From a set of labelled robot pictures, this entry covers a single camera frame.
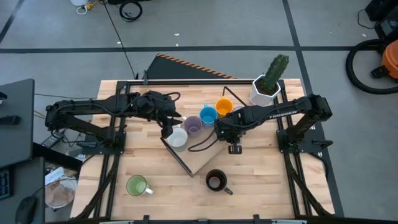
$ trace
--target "keyboard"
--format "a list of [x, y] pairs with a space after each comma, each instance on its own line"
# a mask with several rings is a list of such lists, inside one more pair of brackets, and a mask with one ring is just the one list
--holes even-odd
[[0, 170], [0, 200], [11, 196], [10, 172], [7, 169]]

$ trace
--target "wooden table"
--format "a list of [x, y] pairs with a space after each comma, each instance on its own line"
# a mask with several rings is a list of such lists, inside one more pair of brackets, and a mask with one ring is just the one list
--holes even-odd
[[[116, 82], [102, 81], [98, 99], [113, 95]], [[285, 80], [285, 85], [288, 100], [304, 95], [299, 79]], [[251, 85], [232, 85], [230, 88], [243, 101], [249, 101]], [[182, 96], [176, 102], [177, 111], [186, 116], [198, 114], [204, 103], [215, 103], [222, 89], [223, 85], [149, 85], [136, 86], [131, 91], [179, 91]], [[238, 105], [232, 96], [230, 99]], [[297, 122], [300, 117], [301, 114], [293, 116], [293, 121]], [[93, 124], [108, 126], [109, 118], [108, 115], [96, 115]], [[131, 118], [126, 120], [126, 124], [126, 149], [119, 163], [112, 220], [142, 220], [143, 215], [150, 215], [151, 220], [252, 219], [254, 214], [259, 214], [260, 218], [294, 217], [284, 159], [276, 141], [276, 120], [248, 131], [241, 140], [241, 155], [230, 155], [225, 147], [193, 178], [165, 149], [159, 139], [160, 128], [155, 122]], [[302, 154], [301, 158], [308, 188], [324, 208], [333, 213], [323, 164], [307, 154]], [[78, 215], [96, 192], [102, 161], [103, 156], [95, 156], [82, 167], [71, 217]], [[226, 173], [228, 187], [234, 195], [206, 188], [205, 176], [212, 169]], [[136, 174], [147, 179], [154, 195], [133, 197], [127, 193], [126, 182]], [[303, 214], [303, 200], [299, 188], [296, 188]], [[103, 197], [102, 215], [107, 196], [105, 193]]]

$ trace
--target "concrete floor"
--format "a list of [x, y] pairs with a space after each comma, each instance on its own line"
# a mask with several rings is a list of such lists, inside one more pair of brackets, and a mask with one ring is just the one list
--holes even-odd
[[[0, 85], [34, 78], [36, 93], [95, 97], [101, 80], [132, 79], [122, 52], [5, 53], [4, 49], [120, 48], [104, 6], [97, 4], [79, 16], [69, 0], [20, 0], [22, 6], [7, 32], [0, 34]], [[151, 0], [142, 2], [144, 13], [124, 22], [116, 6], [109, 12], [125, 47], [286, 46], [284, 50], [209, 50], [165, 52], [174, 57], [238, 78], [255, 78], [277, 54], [290, 56], [283, 78], [308, 79], [315, 94], [325, 96], [333, 117], [323, 123], [331, 163], [346, 217], [398, 220], [398, 100], [394, 95], [361, 92], [345, 74], [345, 51], [304, 51], [307, 74], [302, 74], [294, 43], [301, 46], [352, 46], [377, 38], [373, 30], [356, 23], [356, 15], [370, 0]], [[285, 14], [288, 3], [297, 38]], [[0, 0], [0, 29], [17, 0]], [[361, 20], [367, 25], [365, 14]], [[159, 51], [128, 52], [136, 72], [142, 74]], [[360, 52], [354, 69], [371, 86], [391, 86], [390, 80], [372, 80], [368, 72], [380, 62], [374, 52]], [[57, 98], [35, 97], [35, 109], [44, 112]], [[67, 131], [73, 139], [77, 133]], [[34, 120], [34, 141], [49, 136], [40, 118]], [[69, 151], [66, 145], [59, 151]], [[47, 221], [64, 220], [70, 207], [46, 212]]]

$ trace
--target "computer mouse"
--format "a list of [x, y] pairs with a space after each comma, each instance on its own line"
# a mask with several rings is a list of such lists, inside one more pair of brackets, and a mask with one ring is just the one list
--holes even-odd
[[15, 214], [16, 224], [30, 224], [36, 210], [36, 198], [33, 196], [22, 199]]

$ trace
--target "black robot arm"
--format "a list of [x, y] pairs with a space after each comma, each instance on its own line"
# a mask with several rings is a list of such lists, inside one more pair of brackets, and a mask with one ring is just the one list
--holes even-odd
[[332, 116], [327, 100], [319, 95], [304, 96], [296, 100], [272, 106], [245, 106], [215, 121], [217, 139], [231, 143], [230, 154], [240, 154], [240, 137], [269, 119], [303, 113], [301, 120], [287, 131], [288, 142], [299, 144], [304, 133], [318, 121], [326, 121]]
[[87, 135], [95, 136], [103, 144], [118, 142], [118, 131], [115, 127], [101, 128], [89, 122], [76, 118], [76, 115], [109, 114], [114, 117], [137, 117], [148, 121], [155, 120], [162, 128], [163, 138], [172, 134], [172, 126], [182, 123], [173, 117], [181, 117], [175, 110], [175, 101], [171, 94], [163, 95], [156, 91], [128, 93], [110, 96], [105, 100], [73, 101], [63, 100], [52, 106], [47, 106], [45, 125], [49, 131], [69, 128]]

